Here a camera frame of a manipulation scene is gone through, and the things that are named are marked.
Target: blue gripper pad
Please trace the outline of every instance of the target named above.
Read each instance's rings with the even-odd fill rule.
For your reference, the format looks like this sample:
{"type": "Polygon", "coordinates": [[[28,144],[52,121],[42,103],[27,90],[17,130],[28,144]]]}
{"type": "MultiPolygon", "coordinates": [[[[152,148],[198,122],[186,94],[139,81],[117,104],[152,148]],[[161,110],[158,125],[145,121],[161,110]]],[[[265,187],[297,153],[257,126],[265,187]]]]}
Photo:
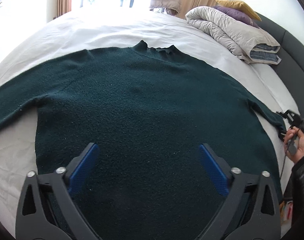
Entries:
{"type": "Polygon", "coordinates": [[[227,196],[232,181],[231,168],[227,162],[218,157],[208,144],[199,146],[201,152],[201,164],[209,175],[217,192],[220,195],[227,196]]]}
{"type": "Polygon", "coordinates": [[[97,144],[89,143],[83,152],[69,163],[64,180],[70,195],[80,192],[85,179],[96,163],[99,152],[97,144]]]}

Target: sweater collar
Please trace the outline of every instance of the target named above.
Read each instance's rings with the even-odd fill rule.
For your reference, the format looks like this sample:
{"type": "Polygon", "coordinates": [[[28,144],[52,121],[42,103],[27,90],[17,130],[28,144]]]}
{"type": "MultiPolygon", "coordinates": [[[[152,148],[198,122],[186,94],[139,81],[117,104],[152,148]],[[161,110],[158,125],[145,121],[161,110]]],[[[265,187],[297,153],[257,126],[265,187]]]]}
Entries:
{"type": "Polygon", "coordinates": [[[187,56],[174,45],[168,48],[148,48],[148,45],[144,41],[140,41],[132,49],[140,55],[177,64],[183,64],[187,56]]]}

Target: metal screw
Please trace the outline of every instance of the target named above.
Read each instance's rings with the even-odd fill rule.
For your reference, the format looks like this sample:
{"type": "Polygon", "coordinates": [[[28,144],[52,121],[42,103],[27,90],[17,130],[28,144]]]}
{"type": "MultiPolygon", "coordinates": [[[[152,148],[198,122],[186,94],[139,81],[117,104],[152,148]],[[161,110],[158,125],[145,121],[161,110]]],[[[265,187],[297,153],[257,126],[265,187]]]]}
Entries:
{"type": "Polygon", "coordinates": [[[241,173],[241,170],[239,168],[236,168],[236,167],[233,167],[231,169],[231,171],[234,173],[234,174],[240,174],[241,173]]]}
{"type": "Polygon", "coordinates": [[[55,170],[56,173],[61,174],[64,173],[67,169],[64,167],[59,167],[55,170]]]}
{"type": "Polygon", "coordinates": [[[262,171],[262,175],[264,177],[270,177],[270,173],[268,171],[262,171]]]}
{"type": "Polygon", "coordinates": [[[29,172],[27,173],[27,177],[31,178],[31,177],[33,177],[35,174],[36,174],[35,171],[29,171],[29,172]]]}

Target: black jacket sleeve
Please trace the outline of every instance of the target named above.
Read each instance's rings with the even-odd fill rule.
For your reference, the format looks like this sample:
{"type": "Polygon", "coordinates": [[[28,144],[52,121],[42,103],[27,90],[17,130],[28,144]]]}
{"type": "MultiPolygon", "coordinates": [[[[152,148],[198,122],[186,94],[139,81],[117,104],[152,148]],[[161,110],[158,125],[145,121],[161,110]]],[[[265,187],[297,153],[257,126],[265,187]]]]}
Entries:
{"type": "Polygon", "coordinates": [[[292,168],[293,176],[293,216],[292,224],[301,215],[304,208],[304,157],[292,168]]]}

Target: human hand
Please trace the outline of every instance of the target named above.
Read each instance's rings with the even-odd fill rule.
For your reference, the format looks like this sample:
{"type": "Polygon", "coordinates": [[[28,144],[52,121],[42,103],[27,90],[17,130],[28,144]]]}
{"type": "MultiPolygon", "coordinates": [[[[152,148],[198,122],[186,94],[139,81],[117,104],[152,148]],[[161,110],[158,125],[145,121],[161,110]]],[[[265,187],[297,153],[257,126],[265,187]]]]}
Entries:
{"type": "Polygon", "coordinates": [[[297,133],[298,139],[295,140],[295,144],[298,147],[295,155],[291,155],[289,151],[286,152],[286,156],[289,157],[291,161],[297,163],[304,156],[304,133],[297,127],[293,127],[293,129],[289,128],[284,137],[284,152],[288,148],[288,141],[292,139],[292,137],[297,133]]]}

